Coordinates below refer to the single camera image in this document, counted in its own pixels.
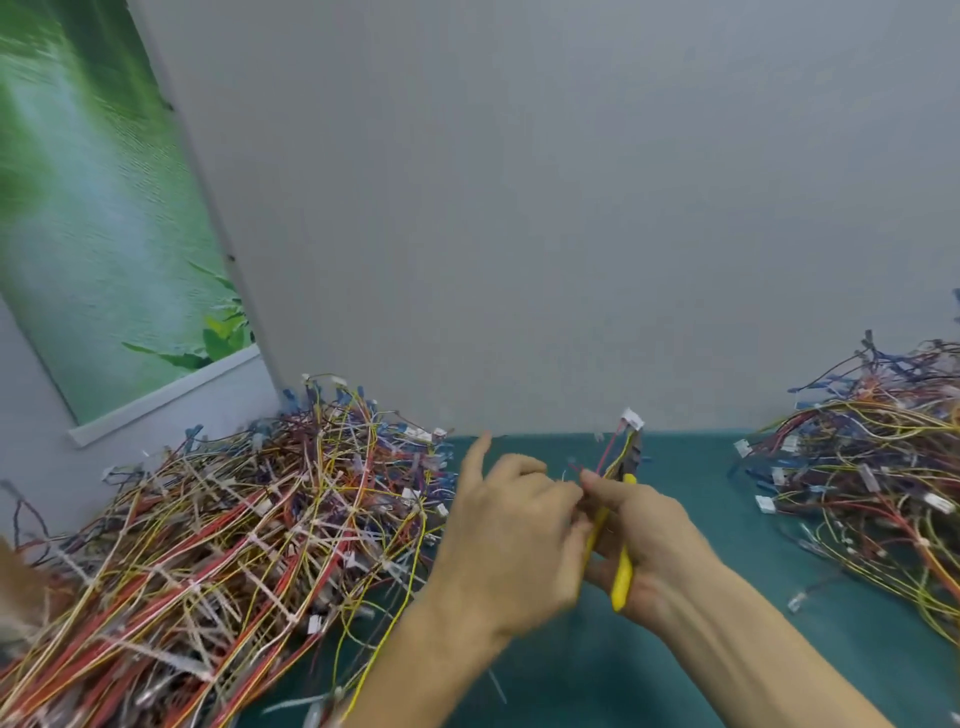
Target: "wire cutter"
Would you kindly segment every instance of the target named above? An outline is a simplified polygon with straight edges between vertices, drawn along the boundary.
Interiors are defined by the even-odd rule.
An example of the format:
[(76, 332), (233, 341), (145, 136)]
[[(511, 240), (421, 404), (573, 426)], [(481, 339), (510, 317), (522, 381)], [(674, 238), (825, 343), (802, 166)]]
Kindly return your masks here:
[[(640, 464), (640, 431), (635, 430), (631, 433), (631, 442), (627, 445), (627, 452), (616, 463), (614, 468), (607, 470), (605, 477), (616, 478), (624, 483), (636, 483), (636, 468)], [(603, 533), (604, 526), (607, 524), (607, 518), (610, 516), (609, 508), (601, 508), (597, 511), (596, 518), (593, 521), (593, 530), (590, 532), (587, 540), (586, 561), (589, 560), (593, 548), (596, 546), (600, 534)], [(610, 589), (610, 602), (615, 612), (619, 612), (627, 603), (627, 595), (630, 593), (630, 585), (634, 581), (634, 564), (630, 561), (627, 553), (627, 547), (620, 548), (620, 558), (616, 566), (616, 576), (613, 578), (613, 586)]]

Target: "gray wall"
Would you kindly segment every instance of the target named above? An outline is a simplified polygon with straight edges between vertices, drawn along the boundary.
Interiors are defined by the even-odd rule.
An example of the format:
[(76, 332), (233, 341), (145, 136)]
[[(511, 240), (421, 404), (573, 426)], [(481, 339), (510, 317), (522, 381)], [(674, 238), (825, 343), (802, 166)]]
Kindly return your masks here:
[[(277, 407), (257, 357), (78, 449), (67, 436), (75, 423), (60, 393), (0, 299), (0, 478), (16, 485), (52, 532), (74, 530), (100, 512), (115, 493), (101, 482), (104, 469), (175, 447), (188, 427), (204, 425), (210, 437), (224, 436)], [(14, 506), (0, 492), (0, 535), (8, 539)], [(26, 512), (21, 527), (39, 532)]]
[(955, 331), (953, 0), (132, 0), (275, 376), (761, 425)]

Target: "hand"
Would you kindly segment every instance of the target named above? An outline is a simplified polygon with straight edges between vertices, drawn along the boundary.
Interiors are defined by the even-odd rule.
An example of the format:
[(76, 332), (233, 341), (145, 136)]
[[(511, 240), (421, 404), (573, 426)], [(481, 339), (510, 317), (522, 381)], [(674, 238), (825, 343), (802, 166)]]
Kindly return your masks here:
[(485, 480), (490, 443), (484, 433), (464, 458), (417, 603), (432, 604), (458, 629), (505, 644), (576, 602), (590, 523), (574, 508), (583, 491), (551, 480), (532, 457), (504, 455)]
[(611, 510), (607, 527), (595, 550), (603, 559), (591, 559), (585, 579), (610, 592), (620, 548), (634, 562), (634, 581), (623, 608), (624, 617), (663, 636), (669, 623), (670, 592), (682, 594), (703, 566), (720, 565), (707, 539), (672, 497), (649, 485), (604, 480), (582, 471), (580, 481), (588, 494), (584, 506)]

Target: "poster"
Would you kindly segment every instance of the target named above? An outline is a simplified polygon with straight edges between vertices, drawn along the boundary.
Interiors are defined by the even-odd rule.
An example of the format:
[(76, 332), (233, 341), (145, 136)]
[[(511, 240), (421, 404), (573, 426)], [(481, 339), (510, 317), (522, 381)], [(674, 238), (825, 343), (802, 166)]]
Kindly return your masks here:
[(0, 296), (80, 425), (251, 342), (124, 0), (0, 0)]

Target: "green mat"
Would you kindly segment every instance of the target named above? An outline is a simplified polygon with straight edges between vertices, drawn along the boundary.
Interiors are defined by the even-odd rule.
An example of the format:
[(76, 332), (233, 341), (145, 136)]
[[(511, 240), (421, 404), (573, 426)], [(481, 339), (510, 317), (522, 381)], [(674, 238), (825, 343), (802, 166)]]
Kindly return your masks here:
[[(836, 571), (789, 543), (774, 517), (756, 508), (756, 490), (726, 473), (736, 458), (734, 434), (647, 435), (640, 480), (678, 499), (717, 553), (781, 609), (791, 596)], [(462, 456), (467, 442), (457, 445)], [(594, 466), (592, 435), (494, 440), (489, 466), (505, 452), (546, 462), (559, 477), (568, 458)], [(900, 728), (946, 727), (956, 710), (957, 654), (913, 607), (852, 578), (814, 593), (791, 619), (801, 632)], [(329, 662), (321, 660), (327, 690)], [(652, 635), (614, 615), (607, 597), (586, 587), (576, 609), (513, 644), (493, 666), (504, 705), (489, 677), (472, 687), (447, 725), (722, 726), (673, 656)], [(305, 708), (260, 716), (263, 707), (305, 694), (305, 666), (244, 714), (241, 726), (300, 728)], [(416, 679), (408, 675), (404, 679)]]

